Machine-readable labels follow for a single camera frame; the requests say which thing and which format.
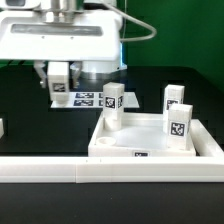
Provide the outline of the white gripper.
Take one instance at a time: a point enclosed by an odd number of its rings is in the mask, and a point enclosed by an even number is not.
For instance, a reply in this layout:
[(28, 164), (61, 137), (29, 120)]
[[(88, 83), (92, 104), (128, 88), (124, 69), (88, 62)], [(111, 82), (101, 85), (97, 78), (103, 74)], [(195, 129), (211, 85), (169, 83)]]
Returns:
[[(44, 61), (114, 61), (122, 18), (112, 10), (79, 10), (75, 0), (0, 0), (0, 59), (32, 60), (42, 88)], [(70, 65), (78, 86), (81, 62)]]

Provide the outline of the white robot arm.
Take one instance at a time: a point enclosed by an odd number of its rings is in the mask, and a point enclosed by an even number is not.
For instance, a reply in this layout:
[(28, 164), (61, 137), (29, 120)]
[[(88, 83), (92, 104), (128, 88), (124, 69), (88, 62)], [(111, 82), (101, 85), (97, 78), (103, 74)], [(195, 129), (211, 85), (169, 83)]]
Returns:
[(43, 67), (73, 62), (88, 76), (120, 69), (116, 3), (100, 0), (0, 0), (0, 60), (30, 60), (45, 86)]

